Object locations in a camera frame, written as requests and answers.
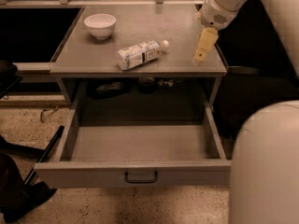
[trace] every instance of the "bottle cap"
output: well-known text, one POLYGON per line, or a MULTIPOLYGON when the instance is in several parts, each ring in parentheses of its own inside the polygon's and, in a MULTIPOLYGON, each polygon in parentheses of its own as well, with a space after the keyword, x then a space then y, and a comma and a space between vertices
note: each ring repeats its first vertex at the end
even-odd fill
POLYGON ((169 48, 169 42, 167 40, 164 40, 160 44, 161 50, 168 50, 169 48))

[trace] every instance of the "plastic bottle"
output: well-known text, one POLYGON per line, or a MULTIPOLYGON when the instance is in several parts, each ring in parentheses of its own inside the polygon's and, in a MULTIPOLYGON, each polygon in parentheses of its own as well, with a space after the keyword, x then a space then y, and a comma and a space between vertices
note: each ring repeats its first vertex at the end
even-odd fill
POLYGON ((169 47, 168 41, 160 44, 155 40, 145 41, 117 52, 118 65, 121 70, 129 70, 140 64, 147 63, 158 58, 162 51, 169 47))

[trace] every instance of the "drawer handle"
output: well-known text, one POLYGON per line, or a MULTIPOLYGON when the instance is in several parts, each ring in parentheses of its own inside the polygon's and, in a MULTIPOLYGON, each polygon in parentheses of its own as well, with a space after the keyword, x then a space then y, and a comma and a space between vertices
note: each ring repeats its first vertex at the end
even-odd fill
POLYGON ((155 177, 153 177, 151 180, 133 180, 133 179, 129 179, 129 173, 125 172, 124 179, 127 183, 131 183, 131 184, 155 183, 158 180, 158 172, 155 172, 155 177))

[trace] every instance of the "drawer front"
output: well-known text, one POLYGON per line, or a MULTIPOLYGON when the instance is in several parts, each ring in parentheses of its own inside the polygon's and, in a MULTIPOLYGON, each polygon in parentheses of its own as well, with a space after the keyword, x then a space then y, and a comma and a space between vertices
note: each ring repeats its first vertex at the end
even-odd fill
POLYGON ((115 165, 101 167, 99 163, 36 164, 38 174, 52 188, 97 188, 137 186, 229 185, 229 161, 202 161, 189 164, 134 164, 125 168, 115 165))

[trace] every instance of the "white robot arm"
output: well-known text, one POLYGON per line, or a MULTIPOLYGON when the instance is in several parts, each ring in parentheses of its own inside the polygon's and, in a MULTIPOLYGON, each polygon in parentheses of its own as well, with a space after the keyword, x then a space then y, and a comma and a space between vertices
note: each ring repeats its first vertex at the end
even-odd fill
MULTIPOLYGON (((246 1, 206 0, 200 11, 201 23, 207 28, 216 30, 217 33, 232 22, 246 1)), ((299 16, 297 9, 299 0, 262 0, 262 2, 299 76, 299 16)), ((203 61, 201 57, 194 56, 194 59, 200 63, 203 61)))
POLYGON ((201 33, 192 63, 197 66, 205 59, 218 39, 218 31, 226 28, 238 10, 248 0, 206 0, 199 11, 199 19, 206 29, 201 33))
POLYGON ((206 0, 201 8, 201 23, 217 30, 226 28, 247 0, 206 0))

